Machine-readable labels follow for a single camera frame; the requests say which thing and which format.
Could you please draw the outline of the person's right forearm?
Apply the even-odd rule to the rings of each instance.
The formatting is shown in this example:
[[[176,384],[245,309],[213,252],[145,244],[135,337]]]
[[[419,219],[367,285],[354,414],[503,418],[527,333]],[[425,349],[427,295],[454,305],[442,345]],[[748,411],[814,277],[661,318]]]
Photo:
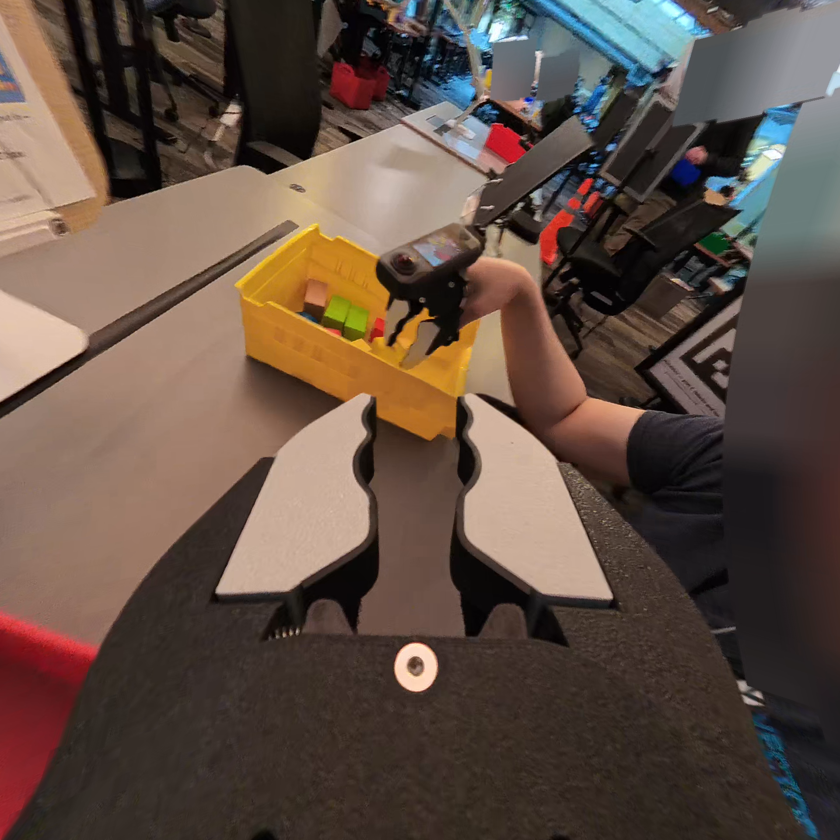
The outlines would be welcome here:
[[[511,394],[526,428],[586,476],[630,487],[628,441],[644,411],[590,396],[537,284],[524,274],[512,288],[500,306],[500,332]]]

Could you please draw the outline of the white tilted sheet stand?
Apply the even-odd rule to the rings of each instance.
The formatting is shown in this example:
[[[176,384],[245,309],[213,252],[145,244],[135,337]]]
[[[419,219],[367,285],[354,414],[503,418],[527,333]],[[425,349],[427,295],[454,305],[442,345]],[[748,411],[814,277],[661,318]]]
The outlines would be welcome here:
[[[458,117],[447,119],[443,123],[443,126],[437,129],[437,132],[453,133],[460,137],[470,139],[475,134],[471,129],[465,127],[464,123],[471,116],[472,112],[489,98],[486,72],[483,69],[480,49],[476,46],[474,40],[474,33],[490,2],[462,2],[461,6],[457,6],[455,2],[443,1],[443,4],[463,36],[475,96],[471,104]]]

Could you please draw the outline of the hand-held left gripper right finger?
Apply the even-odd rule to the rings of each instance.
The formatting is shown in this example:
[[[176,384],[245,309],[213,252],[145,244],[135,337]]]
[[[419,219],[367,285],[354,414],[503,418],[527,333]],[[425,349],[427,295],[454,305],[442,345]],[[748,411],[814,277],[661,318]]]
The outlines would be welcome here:
[[[615,596],[560,464],[524,426],[481,396],[458,399],[459,492],[451,579],[476,636],[502,604],[530,636],[558,636],[554,607],[610,610]]]

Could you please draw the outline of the orange traffic cone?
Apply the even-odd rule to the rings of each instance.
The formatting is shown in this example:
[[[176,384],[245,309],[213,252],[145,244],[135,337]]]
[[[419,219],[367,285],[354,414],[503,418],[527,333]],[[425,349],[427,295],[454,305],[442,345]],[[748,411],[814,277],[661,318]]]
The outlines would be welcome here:
[[[586,178],[568,201],[561,205],[539,236],[539,256],[544,266],[552,267],[558,259],[559,231],[566,228],[572,231],[582,230],[582,226],[592,219],[601,201],[601,194],[596,189],[596,179]]]

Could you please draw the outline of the red storage box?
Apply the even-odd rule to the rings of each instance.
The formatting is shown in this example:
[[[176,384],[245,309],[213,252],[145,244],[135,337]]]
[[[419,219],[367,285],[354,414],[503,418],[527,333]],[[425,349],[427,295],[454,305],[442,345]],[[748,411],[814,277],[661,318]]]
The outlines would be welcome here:
[[[383,64],[367,56],[356,66],[337,61],[332,66],[329,95],[351,110],[367,111],[373,103],[385,100],[391,78]]]

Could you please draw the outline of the red plastic bin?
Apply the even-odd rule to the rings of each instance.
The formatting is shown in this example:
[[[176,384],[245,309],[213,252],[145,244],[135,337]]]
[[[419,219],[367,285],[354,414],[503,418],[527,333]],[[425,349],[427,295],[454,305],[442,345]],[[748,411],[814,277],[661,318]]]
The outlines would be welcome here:
[[[516,163],[530,150],[530,143],[513,129],[502,123],[491,124],[486,141],[485,150],[504,161],[506,165]]]
[[[1,614],[1,837],[52,760],[98,647]]]

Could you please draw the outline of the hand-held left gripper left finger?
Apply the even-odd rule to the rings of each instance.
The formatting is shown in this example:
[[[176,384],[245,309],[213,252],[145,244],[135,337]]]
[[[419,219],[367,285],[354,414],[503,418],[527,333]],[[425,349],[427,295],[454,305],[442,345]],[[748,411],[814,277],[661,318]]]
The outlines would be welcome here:
[[[219,602],[277,602],[303,628],[319,601],[352,633],[379,573],[376,399],[360,394],[276,452],[216,585]]]

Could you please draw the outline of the black office chair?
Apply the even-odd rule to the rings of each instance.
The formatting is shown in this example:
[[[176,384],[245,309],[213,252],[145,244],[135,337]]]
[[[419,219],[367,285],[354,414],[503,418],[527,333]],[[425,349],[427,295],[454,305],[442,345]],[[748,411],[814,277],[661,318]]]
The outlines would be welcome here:
[[[226,57],[243,109],[235,164],[274,174],[308,160],[321,128],[312,2],[226,6]]]
[[[632,231],[625,246],[612,255],[600,239],[570,227],[560,228],[555,236],[560,262],[545,285],[568,269],[569,278],[548,309],[552,318],[561,316],[572,337],[575,349],[570,357],[576,360],[583,351],[583,321],[571,306],[575,294],[581,294],[586,307],[608,318],[623,313],[642,296],[660,270],[740,211],[730,203],[709,203],[704,197],[674,206]]]

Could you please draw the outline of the grey board on pole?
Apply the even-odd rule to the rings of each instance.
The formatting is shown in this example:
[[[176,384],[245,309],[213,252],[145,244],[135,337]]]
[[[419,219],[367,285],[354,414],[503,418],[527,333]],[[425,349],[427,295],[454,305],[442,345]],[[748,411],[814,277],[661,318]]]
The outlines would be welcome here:
[[[636,203],[645,202],[695,144],[704,122],[675,124],[676,105],[655,93],[635,111],[598,175]]]

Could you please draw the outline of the framed tag sign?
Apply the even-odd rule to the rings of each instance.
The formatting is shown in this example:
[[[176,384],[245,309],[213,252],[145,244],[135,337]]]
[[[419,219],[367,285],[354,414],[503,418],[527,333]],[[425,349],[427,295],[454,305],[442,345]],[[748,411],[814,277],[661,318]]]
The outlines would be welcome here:
[[[635,368],[674,413],[723,418],[742,294],[710,305]]]

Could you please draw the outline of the yellow plastic bin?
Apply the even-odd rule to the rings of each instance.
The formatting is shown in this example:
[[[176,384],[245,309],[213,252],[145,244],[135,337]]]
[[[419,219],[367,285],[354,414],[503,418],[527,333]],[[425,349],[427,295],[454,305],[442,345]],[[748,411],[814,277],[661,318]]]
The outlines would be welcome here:
[[[376,257],[318,224],[293,233],[236,283],[248,357],[272,366],[343,402],[365,393],[377,400],[378,417],[426,440],[455,435],[457,399],[466,381],[478,326],[456,343],[437,350],[408,370],[399,363],[418,320],[408,324],[391,348],[382,337],[369,340],[383,320],[387,293],[375,278]],[[340,337],[303,316],[309,282],[367,312],[364,336]]]

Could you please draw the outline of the white stand with dark board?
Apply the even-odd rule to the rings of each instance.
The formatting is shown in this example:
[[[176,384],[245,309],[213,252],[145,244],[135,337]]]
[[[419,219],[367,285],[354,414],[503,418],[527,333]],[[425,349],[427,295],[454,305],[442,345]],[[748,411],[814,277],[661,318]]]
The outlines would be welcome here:
[[[506,223],[528,196],[592,149],[592,137],[578,117],[568,118],[504,172],[487,181],[466,229],[475,238],[486,240],[490,226]]]

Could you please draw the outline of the instruction sheet stand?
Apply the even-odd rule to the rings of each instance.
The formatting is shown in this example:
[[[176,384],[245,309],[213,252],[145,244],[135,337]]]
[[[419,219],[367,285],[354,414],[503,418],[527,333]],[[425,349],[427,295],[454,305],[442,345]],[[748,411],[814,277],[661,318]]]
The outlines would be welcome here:
[[[30,301],[14,280],[22,256],[89,227],[107,198],[98,147],[32,2],[2,2],[1,400],[88,349],[78,326]]]

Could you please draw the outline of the person's right hand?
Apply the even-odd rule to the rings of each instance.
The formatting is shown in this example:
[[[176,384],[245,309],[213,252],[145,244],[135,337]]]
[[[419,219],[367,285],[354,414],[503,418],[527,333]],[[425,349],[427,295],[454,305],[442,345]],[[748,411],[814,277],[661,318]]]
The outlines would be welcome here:
[[[520,265],[499,258],[480,257],[465,270],[465,292],[459,326],[479,321],[537,290],[531,275]]]

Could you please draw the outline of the grey storage box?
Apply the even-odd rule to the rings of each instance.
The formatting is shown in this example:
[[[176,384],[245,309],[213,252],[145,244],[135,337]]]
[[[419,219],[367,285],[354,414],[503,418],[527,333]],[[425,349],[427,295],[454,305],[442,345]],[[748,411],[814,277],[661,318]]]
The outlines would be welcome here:
[[[647,286],[635,306],[650,318],[660,320],[692,291],[691,285],[679,277],[660,274]]]

